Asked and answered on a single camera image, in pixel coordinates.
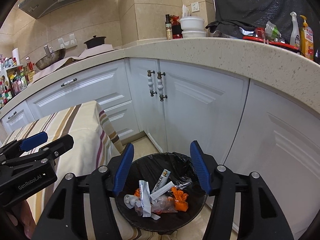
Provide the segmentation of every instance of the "yellow bottle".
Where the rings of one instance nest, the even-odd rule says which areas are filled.
[[[307,18],[300,16],[304,19],[303,27],[300,29],[301,52],[305,57],[313,60],[313,31],[306,22]]]

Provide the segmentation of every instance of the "hand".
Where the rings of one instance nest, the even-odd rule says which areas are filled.
[[[11,222],[17,226],[18,225],[18,220],[12,215],[8,214],[8,217],[10,218]],[[21,204],[21,215],[20,219],[24,224],[24,233],[27,238],[31,239],[33,232],[35,231],[36,228],[36,223],[33,220],[32,213],[29,207],[29,204],[26,200],[24,200]]]

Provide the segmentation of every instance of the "kitchen cabinet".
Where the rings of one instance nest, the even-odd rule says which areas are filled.
[[[162,102],[168,151],[190,156],[190,143],[197,140],[204,153],[223,163],[239,127],[249,79],[161,60],[160,69],[168,97]]]
[[[33,117],[26,101],[17,105],[1,119],[2,125],[4,126],[7,134],[11,134],[16,129],[33,121],[35,121],[35,118]]]
[[[225,165],[260,173],[298,239],[320,208],[320,120],[299,104],[251,81]],[[240,196],[234,226],[239,226]]]
[[[124,60],[99,65],[68,76],[27,99],[36,119],[96,100],[108,113],[120,139],[139,133],[132,107]]]
[[[156,88],[159,60],[130,58],[126,69],[140,131],[145,131],[160,152],[167,152],[164,106],[160,102]],[[154,92],[157,94],[153,97],[148,86],[148,70],[154,71],[151,73],[151,78],[154,83]]]

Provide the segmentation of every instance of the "cabinet handle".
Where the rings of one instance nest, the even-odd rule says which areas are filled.
[[[17,113],[17,111],[14,111],[14,113],[12,115],[8,116],[8,119],[12,118],[16,113]]]
[[[148,86],[149,86],[150,94],[153,97],[154,94],[157,94],[157,91],[153,92],[153,81],[152,81],[151,73],[154,74],[155,71],[147,70],[147,72],[148,72]]]
[[[158,91],[159,91],[159,97],[160,97],[160,101],[161,102],[163,102],[164,98],[168,98],[167,95],[165,95],[165,96],[163,95],[162,76],[165,76],[165,72],[163,72],[162,74],[161,74],[161,72],[158,72],[158,77],[157,77],[158,86],[157,86],[157,88],[158,88]]]
[[[71,83],[73,83],[73,82],[76,82],[76,81],[77,81],[77,79],[74,78],[73,80],[69,80],[69,81],[63,83],[63,84],[61,85],[61,87],[64,87],[64,86],[69,85],[69,84],[71,84]]]

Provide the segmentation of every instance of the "trash can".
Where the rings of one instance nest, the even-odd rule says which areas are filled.
[[[187,198],[188,210],[186,212],[162,213],[158,220],[138,216],[134,208],[129,209],[124,204],[124,196],[134,194],[139,188],[139,180],[148,181],[151,191],[164,169],[171,171],[167,183],[172,181],[175,185],[179,185],[192,182],[183,189],[189,195]],[[171,234],[192,221],[203,208],[206,199],[207,195],[201,189],[190,157],[175,152],[156,153],[144,156],[131,164],[124,189],[116,198],[116,205],[122,216],[132,226],[164,235]]]

